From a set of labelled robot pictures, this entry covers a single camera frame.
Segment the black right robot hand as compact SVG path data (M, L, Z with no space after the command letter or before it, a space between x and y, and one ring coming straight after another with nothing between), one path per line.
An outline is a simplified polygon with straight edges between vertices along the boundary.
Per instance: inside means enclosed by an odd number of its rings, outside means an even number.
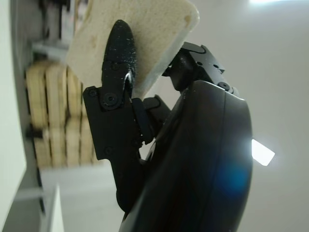
M164 76L180 97L132 97L136 55L123 20L111 29L102 86L84 102L96 157L111 163L122 232L235 232L251 185L249 107L203 45L184 43Z

